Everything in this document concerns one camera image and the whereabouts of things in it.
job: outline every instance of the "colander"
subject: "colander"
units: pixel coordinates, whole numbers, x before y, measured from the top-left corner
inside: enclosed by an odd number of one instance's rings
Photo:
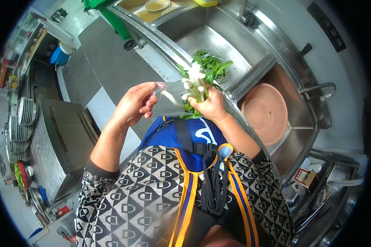
[[[261,83],[247,94],[241,111],[265,146],[275,144],[287,126],[287,106],[272,85]]]

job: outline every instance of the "stack of plates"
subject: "stack of plates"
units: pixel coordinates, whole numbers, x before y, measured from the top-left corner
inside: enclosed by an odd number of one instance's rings
[[[11,153],[26,151],[29,146],[27,141],[11,141],[8,130],[5,131],[5,141],[8,151]]]
[[[14,163],[14,162],[17,162],[17,161],[26,161],[27,160],[27,154],[26,152],[18,152],[18,153],[10,153],[8,151],[8,148],[7,146],[5,146],[5,151],[7,152],[7,157],[8,157],[8,161],[10,163]]]
[[[27,141],[32,135],[32,128],[19,125],[18,116],[10,116],[8,121],[8,132],[10,141]]]
[[[37,107],[32,99],[20,99],[18,116],[20,125],[32,125],[37,117]]]

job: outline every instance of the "gray floor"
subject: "gray floor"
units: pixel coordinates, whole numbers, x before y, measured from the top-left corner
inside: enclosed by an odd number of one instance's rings
[[[162,78],[134,50],[125,51],[123,40],[99,17],[78,37],[81,47],[63,68],[71,102],[85,106],[101,86],[115,105],[132,86]],[[153,119],[132,126],[142,139]]]

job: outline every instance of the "plastic bag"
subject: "plastic bag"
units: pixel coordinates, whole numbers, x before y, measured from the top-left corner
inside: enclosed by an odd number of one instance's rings
[[[192,57],[194,58],[193,62],[196,58],[201,60],[201,62],[204,64],[204,70],[206,71],[206,74],[209,74],[214,67],[218,66],[216,68],[218,69],[220,66],[228,62],[224,61],[222,57],[208,49],[200,49],[195,52]],[[216,78],[213,79],[215,79],[218,83],[224,82],[228,78],[229,71],[229,67],[226,67],[222,72],[220,72],[220,74],[216,76]]]
[[[286,204],[291,213],[297,208],[297,206],[302,201],[302,198],[304,197],[302,193],[300,194],[299,191],[297,192],[294,189],[293,185],[294,184],[290,184],[282,189],[283,198],[286,201]]]
[[[157,96],[158,102],[152,109],[153,117],[167,116],[167,117],[186,117],[192,116],[194,113],[187,112],[183,104],[182,95],[187,92],[184,89],[183,82],[155,82],[157,88],[154,90],[153,95]]]

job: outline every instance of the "apron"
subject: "apron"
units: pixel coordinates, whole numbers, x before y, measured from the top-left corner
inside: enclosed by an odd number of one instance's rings
[[[225,177],[223,179],[225,179],[225,183],[227,180],[230,182],[232,192],[241,210],[246,246],[258,246],[257,229],[248,202],[248,195],[238,174],[227,160],[233,152],[233,147],[226,143],[223,134],[213,122],[203,117],[189,120],[158,117],[147,131],[138,151],[154,145],[172,147],[185,173],[180,207],[169,247],[183,245],[194,207],[198,176],[204,176],[203,186],[205,186],[208,195],[206,198],[202,197],[202,200],[205,201],[205,208],[213,210],[210,213],[215,213],[215,209],[212,208],[218,204],[217,197],[220,197],[220,194],[216,193],[216,198],[212,199],[213,197],[208,193],[212,190],[210,181],[214,184],[217,180],[213,175],[208,177],[207,170],[210,170],[211,174],[216,174],[218,170],[227,174],[227,176],[223,175]]]

